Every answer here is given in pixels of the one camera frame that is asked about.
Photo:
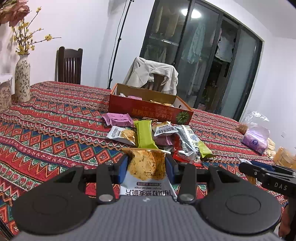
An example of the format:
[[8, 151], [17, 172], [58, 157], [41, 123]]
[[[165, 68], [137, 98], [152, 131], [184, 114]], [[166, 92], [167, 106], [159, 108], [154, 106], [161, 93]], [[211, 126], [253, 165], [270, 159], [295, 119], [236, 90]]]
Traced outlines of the right hand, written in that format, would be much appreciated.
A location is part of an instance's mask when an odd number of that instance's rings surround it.
[[278, 229], [279, 237], [287, 237], [292, 231], [292, 221], [295, 216], [295, 205], [288, 202], [281, 216], [280, 227]]

